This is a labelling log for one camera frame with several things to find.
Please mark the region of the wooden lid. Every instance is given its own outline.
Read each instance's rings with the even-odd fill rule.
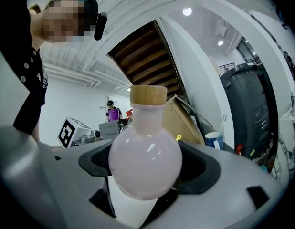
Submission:
[[[135,85],[130,87],[130,102],[142,105],[164,105],[167,88],[163,86]]]

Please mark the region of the mug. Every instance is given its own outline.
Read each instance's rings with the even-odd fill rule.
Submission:
[[[206,145],[215,149],[223,149],[223,134],[222,132],[210,132],[205,135]]]

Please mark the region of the light fixture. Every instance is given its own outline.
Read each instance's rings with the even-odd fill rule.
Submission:
[[[192,9],[191,8],[183,9],[182,13],[186,16],[189,16],[190,14],[192,14]]]

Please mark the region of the bottle neck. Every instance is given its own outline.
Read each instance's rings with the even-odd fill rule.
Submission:
[[[133,107],[133,126],[136,133],[152,135],[162,128],[162,111],[164,105],[139,105]]]

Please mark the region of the staircase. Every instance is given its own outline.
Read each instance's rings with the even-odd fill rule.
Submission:
[[[155,21],[127,36],[109,55],[133,85],[165,86],[167,99],[183,95],[182,81]]]

